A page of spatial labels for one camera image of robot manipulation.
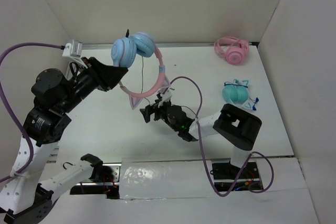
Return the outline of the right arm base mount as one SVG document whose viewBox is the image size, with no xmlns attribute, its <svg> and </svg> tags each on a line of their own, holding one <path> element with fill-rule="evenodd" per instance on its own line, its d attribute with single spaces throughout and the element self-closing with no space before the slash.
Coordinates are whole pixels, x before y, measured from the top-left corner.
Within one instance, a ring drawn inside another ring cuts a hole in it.
<svg viewBox="0 0 336 224">
<path fill-rule="evenodd" d="M 212 169 L 209 172 L 213 178 L 216 189 L 221 192 L 227 192 L 240 168 L 231 165 L 229 162 L 212 163 Z M 256 162 L 249 162 L 239 176 L 233 191 L 262 190 L 264 187 L 261 182 L 260 173 Z"/>
</svg>

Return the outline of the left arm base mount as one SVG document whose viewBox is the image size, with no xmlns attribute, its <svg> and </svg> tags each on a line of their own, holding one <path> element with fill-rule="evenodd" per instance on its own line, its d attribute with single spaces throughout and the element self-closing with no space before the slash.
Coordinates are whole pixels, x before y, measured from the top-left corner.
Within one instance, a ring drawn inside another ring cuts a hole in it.
<svg viewBox="0 0 336 224">
<path fill-rule="evenodd" d="M 70 190 L 70 195 L 100 195 L 106 199 L 120 199 L 121 163 L 105 163 L 99 177 L 84 180 Z"/>
</svg>

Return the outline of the blue pink cat-ear headphones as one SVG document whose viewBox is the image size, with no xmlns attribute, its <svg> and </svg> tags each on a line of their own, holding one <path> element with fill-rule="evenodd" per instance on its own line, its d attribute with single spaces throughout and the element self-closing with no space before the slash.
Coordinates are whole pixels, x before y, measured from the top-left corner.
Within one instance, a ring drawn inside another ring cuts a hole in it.
<svg viewBox="0 0 336 224">
<path fill-rule="evenodd" d="M 160 89 L 170 87 L 170 82 L 165 73 L 163 56 L 156 46 L 153 37 L 145 32 L 137 32 L 129 37 L 116 40 L 111 48 L 111 58 L 115 67 L 130 68 L 136 56 L 150 58 L 155 55 L 159 61 L 159 74 L 154 86 L 143 93 L 130 91 L 122 82 L 119 82 L 120 89 L 129 96 L 130 106 L 134 110 L 143 99 L 152 96 Z"/>
</svg>

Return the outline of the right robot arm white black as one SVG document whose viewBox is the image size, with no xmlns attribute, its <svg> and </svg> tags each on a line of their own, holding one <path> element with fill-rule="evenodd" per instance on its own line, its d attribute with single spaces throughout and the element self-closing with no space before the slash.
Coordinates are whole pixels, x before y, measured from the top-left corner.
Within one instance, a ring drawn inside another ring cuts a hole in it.
<svg viewBox="0 0 336 224">
<path fill-rule="evenodd" d="M 246 159 L 250 155 L 259 130 L 261 119 L 232 104 L 224 104 L 222 109 L 205 118 L 190 118 L 179 105 L 170 101 L 147 105 L 140 109 L 146 123 L 162 120 L 177 135 L 187 142 L 197 142 L 200 137 L 221 135 L 233 144 L 229 172 L 235 178 L 242 177 L 247 172 Z"/>
</svg>

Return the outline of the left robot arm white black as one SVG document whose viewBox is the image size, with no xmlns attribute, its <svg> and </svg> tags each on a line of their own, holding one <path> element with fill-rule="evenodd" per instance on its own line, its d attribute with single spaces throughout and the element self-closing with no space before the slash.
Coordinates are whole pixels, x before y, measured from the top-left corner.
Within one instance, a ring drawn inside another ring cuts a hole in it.
<svg viewBox="0 0 336 224">
<path fill-rule="evenodd" d="M 28 113 L 25 133 L 9 180 L 1 191 L 1 213 L 6 223 L 39 223 L 59 197 L 77 183 L 99 181 L 103 162 L 86 154 L 67 170 L 41 180 L 45 165 L 70 124 L 68 113 L 94 90 L 112 90 L 127 73 L 125 67 L 107 66 L 91 57 L 71 79 L 58 69 L 42 71 L 32 87 L 34 107 Z"/>
</svg>

